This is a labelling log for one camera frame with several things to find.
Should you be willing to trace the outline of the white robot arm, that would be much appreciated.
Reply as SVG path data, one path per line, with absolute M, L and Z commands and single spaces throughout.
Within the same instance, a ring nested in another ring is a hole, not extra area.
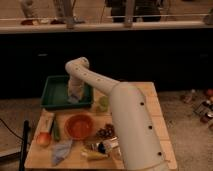
M 71 85 L 85 82 L 108 96 L 112 121 L 127 171 L 170 171 L 142 92 L 89 70 L 85 57 L 65 64 Z

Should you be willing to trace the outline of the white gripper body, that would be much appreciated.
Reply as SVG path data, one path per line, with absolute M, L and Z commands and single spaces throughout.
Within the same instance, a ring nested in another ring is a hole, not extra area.
M 74 77 L 70 77 L 68 81 L 68 95 L 81 99 L 84 95 L 84 83 Z

